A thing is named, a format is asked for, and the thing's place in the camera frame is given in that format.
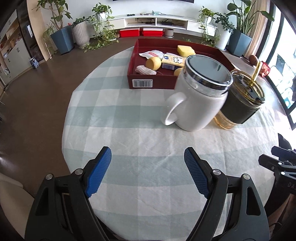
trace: plant pot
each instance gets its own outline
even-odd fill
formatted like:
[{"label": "plant pot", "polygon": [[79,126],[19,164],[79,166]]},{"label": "plant pot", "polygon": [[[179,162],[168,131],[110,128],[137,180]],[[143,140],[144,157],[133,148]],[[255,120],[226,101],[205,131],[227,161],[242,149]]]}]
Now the plant pot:
[{"label": "plant pot", "polygon": [[230,36],[228,51],[236,56],[242,56],[248,48],[252,38],[235,29]]},{"label": "plant pot", "polygon": [[228,43],[228,40],[231,36],[231,32],[224,30],[221,24],[218,25],[219,40],[216,42],[215,47],[222,51],[225,51],[225,47]]},{"label": "plant pot", "polygon": [[208,16],[203,16],[200,19],[200,22],[203,24],[209,24],[212,20],[212,17],[208,17]]},{"label": "plant pot", "polygon": [[54,32],[51,38],[61,54],[69,53],[74,49],[72,27],[70,25]]},{"label": "plant pot", "polygon": [[87,25],[85,21],[75,25],[72,32],[79,48],[83,48],[86,44],[89,44],[89,33],[87,32]]},{"label": "plant pot", "polygon": [[172,28],[165,28],[165,36],[167,38],[173,38],[174,37],[174,30]]},{"label": "plant pot", "polygon": [[98,22],[102,22],[106,20],[106,12],[102,12],[100,14],[96,15],[96,19],[98,20]]}]

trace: round table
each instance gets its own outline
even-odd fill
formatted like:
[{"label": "round table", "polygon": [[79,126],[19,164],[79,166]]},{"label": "round table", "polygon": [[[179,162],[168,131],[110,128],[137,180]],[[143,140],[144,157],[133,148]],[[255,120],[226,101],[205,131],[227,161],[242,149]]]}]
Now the round table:
[{"label": "round table", "polygon": [[[126,240],[185,240],[206,201],[184,162],[184,150],[191,146],[226,175],[248,173],[265,204],[274,176],[259,166],[258,157],[271,155],[278,145],[273,110],[264,105],[232,130],[213,121],[195,132],[165,126],[160,115],[173,90],[129,89],[132,50],[89,74],[73,92],[65,120],[62,151],[71,172],[83,168],[103,146],[111,148],[111,164],[90,198],[100,220]],[[228,194],[217,234],[230,200]]]}]

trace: metal screw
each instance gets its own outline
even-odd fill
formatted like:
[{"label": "metal screw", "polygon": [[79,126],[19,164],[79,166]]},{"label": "metal screw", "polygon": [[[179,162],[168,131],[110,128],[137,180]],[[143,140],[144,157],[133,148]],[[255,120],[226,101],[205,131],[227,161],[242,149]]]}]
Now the metal screw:
[{"label": "metal screw", "polygon": [[213,170],[214,175],[219,176],[221,174],[221,171],[218,169]]},{"label": "metal screw", "polygon": [[47,174],[47,175],[45,176],[45,178],[46,178],[47,180],[50,180],[50,179],[52,179],[52,177],[53,177],[53,175],[52,175],[52,174]]},{"label": "metal screw", "polygon": [[83,170],[82,169],[77,169],[76,171],[75,171],[75,174],[76,175],[80,175],[80,174],[82,174],[83,173]]},{"label": "metal screw", "polygon": [[249,174],[243,174],[242,177],[246,180],[249,180],[251,178]]}]

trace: tv stand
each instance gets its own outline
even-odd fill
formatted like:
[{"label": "tv stand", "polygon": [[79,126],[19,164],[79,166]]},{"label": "tv stand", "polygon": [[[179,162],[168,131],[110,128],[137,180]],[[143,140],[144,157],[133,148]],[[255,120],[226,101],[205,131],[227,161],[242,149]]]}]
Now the tv stand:
[{"label": "tv stand", "polygon": [[[187,18],[175,15],[140,15],[135,14],[134,16],[119,15],[114,16],[110,21],[111,25],[114,25],[114,29],[124,28],[138,28],[138,27],[156,27],[156,28],[173,28],[177,33],[201,36],[204,30],[201,28],[201,24],[194,18]],[[216,26],[212,24],[206,25],[206,31],[209,36],[214,36]]]}]

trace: gold straw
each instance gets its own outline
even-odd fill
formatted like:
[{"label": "gold straw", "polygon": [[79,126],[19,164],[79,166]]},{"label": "gold straw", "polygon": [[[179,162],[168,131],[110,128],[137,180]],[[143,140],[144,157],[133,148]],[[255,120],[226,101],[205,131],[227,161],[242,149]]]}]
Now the gold straw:
[{"label": "gold straw", "polygon": [[249,87],[253,86],[254,82],[256,81],[256,79],[257,79],[257,77],[259,75],[259,72],[260,72],[260,70],[262,68],[262,65],[263,65],[263,62],[258,61],[256,69],[255,69],[255,71],[254,71],[254,73],[252,75],[251,81],[249,83]]}]

